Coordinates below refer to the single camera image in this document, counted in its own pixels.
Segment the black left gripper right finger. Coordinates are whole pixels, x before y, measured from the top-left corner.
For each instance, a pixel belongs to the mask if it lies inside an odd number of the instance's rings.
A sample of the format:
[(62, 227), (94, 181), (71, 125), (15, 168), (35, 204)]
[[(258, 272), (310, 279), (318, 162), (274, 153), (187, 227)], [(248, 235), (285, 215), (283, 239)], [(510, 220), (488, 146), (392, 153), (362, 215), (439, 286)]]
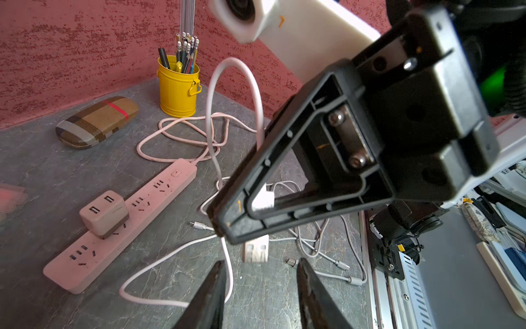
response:
[(352, 329), (305, 258), (297, 266), (297, 289), (302, 328)]

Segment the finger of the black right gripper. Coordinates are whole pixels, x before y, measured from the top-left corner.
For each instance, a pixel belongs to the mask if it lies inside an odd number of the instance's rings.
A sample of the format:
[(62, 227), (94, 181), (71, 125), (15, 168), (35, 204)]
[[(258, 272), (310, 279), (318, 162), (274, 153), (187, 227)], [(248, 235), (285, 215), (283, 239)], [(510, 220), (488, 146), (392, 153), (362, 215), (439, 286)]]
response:
[[(383, 145), (362, 101), (365, 87), (348, 59), (326, 67), (292, 96), (209, 205), (220, 237), (232, 244), (391, 203), (395, 188), (379, 156)], [(304, 190), (256, 210), (257, 194), (294, 152)]]

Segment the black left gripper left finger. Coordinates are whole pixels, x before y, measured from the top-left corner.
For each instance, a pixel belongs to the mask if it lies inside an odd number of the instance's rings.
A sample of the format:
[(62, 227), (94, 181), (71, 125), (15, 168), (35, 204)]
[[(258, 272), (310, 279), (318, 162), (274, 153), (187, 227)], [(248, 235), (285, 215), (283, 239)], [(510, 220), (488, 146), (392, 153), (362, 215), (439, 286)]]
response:
[(226, 262), (219, 260), (173, 328), (222, 328), (225, 290)]

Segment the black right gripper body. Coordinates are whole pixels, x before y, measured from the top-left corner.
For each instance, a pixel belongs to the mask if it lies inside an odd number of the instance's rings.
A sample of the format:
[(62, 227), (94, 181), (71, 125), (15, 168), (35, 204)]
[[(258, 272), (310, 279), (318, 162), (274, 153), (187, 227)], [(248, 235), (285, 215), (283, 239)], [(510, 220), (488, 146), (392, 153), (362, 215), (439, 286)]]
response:
[(353, 64), (397, 198), (450, 200), (495, 163), (500, 147), (445, 7), (410, 10)]

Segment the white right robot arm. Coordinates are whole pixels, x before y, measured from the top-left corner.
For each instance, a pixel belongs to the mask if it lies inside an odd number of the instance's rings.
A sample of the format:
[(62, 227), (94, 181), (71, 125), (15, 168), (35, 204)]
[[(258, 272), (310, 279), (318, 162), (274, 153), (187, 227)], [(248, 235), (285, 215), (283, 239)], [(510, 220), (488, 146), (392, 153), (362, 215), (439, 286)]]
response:
[(452, 205), (525, 157), (525, 2), (211, 1), (302, 82), (208, 216), (240, 244), (394, 200)]

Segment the pink power strip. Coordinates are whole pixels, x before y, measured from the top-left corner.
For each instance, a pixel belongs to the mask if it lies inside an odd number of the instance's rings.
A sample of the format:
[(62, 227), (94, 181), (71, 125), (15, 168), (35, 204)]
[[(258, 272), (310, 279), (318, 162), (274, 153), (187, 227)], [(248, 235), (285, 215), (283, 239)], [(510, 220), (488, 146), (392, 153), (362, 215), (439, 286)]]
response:
[(72, 294), (82, 293), (196, 176), (196, 165), (176, 160), (125, 201), (129, 218), (109, 237), (85, 233), (50, 261), (43, 274)]

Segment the yellow metal pencil bucket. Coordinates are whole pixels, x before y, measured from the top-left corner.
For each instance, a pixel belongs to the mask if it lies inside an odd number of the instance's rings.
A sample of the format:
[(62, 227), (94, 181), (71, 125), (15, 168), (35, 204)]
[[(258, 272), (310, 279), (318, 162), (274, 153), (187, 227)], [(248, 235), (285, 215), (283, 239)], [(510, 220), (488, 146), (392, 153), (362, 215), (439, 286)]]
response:
[(197, 95), (202, 91), (199, 73), (197, 64), (192, 74), (185, 74), (167, 69), (158, 59), (160, 108), (164, 113), (176, 118), (191, 117), (196, 113)]

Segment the bundle of colored pencils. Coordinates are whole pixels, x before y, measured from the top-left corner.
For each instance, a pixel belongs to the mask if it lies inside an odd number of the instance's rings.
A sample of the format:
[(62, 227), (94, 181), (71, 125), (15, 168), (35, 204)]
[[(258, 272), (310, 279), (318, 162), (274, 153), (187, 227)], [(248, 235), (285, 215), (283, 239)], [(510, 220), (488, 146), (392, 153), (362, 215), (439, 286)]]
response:
[(175, 36), (175, 60), (168, 58), (164, 48), (158, 49), (162, 67), (183, 74), (193, 74), (196, 70), (196, 58), (200, 40), (189, 32), (178, 33)]

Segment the plaid brown glasses case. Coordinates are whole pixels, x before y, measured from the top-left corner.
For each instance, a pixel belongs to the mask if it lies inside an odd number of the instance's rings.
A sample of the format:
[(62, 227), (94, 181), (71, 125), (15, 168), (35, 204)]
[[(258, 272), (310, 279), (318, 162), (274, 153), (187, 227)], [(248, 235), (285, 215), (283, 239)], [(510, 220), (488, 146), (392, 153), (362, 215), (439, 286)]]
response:
[(110, 97), (61, 121), (55, 128), (56, 136), (70, 148), (90, 149), (122, 130), (138, 111), (134, 100)]

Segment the rainbow highlighter pack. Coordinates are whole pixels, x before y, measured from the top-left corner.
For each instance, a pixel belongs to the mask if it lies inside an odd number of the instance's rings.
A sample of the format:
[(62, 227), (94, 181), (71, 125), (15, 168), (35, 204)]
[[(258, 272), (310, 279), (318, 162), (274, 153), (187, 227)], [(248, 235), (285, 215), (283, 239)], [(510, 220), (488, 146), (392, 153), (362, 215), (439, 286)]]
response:
[(1, 214), (8, 214), (24, 204), (28, 199), (25, 189), (1, 183)]

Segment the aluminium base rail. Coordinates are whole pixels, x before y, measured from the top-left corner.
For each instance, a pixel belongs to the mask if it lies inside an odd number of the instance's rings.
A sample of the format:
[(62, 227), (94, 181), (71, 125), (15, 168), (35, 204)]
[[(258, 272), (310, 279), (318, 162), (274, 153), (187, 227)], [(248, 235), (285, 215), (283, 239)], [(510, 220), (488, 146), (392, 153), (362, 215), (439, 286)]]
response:
[(376, 210), (360, 215), (364, 253), (368, 256), (374, 328), (524, 328), (492, 273), (491, 250), (462, 212), (440, 217), (442, 226), (426, 232), (410, 256), (387, 249), (371, 231)]

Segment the pink usb wall adapter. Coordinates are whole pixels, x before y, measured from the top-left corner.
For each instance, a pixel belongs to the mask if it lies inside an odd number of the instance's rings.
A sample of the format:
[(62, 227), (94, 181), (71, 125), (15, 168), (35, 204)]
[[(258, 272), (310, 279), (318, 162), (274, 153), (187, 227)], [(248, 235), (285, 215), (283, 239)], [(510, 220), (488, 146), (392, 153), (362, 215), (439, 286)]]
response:
[(83, 207), (79, 215), (87, 229), (99, 239), (108, 238), (130, 218), (123, 197), (111, 190)]

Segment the aluminium corner post right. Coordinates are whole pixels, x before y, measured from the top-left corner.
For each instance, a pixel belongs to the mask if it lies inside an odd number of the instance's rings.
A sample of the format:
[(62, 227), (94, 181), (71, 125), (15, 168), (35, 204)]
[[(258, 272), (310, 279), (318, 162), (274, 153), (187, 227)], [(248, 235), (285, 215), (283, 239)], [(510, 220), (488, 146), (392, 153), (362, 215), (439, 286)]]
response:
[(195, 0), (179, 1), (179, 34), (193, 35), (195, 31)]

